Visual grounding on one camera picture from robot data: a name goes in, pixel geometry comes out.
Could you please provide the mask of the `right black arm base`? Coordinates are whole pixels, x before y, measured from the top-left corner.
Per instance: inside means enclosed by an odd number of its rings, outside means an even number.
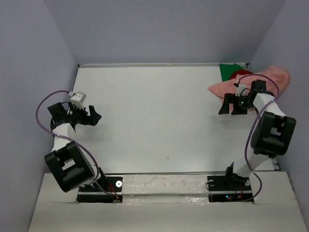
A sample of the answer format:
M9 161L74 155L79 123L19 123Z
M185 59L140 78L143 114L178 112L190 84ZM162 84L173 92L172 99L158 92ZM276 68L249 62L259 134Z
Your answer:
M205 184L210 203L253 202L251 186L226 180L224 175L209 175Z

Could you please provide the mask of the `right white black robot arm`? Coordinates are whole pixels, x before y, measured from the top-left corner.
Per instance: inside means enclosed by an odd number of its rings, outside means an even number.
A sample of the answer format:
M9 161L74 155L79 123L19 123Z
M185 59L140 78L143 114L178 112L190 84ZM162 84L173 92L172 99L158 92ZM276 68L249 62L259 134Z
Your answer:
M257 116L245 144L245 148L251 148L253 153L245 153L243 159L227 167L222 178L226 189L248 186L249 177L257 167L267 160L283 156L296 126L296 120L278 107L277 96L267 90L264 80L252 81L250 88L237 80L234 86L236 92L224 95L219 114L245 115L249 109L254 109Z

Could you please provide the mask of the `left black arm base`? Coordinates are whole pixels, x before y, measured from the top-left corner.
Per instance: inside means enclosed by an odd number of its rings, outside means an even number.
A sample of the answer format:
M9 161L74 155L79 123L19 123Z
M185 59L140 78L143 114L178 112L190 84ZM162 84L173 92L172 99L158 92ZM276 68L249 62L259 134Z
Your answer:
M79 203L122 203L123 176L106 175L107 181L98 180L97 184L79 187L76 201Z

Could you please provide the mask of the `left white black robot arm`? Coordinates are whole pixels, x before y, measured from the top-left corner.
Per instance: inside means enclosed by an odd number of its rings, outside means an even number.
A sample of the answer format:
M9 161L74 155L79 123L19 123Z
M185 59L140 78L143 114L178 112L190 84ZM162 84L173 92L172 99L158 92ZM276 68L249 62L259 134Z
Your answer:
M54 147L44 156L50 172L64 192L69 192L83 185L91 185L95 190L106 188L107 178L101 168L96 173L86 155L76 141L72 139L75 127L78 124L95 126L102 118L94 108L89 105L86 109L79 109L71 102L65 109L58 102L47 109L52 116L51 132L54 133Z

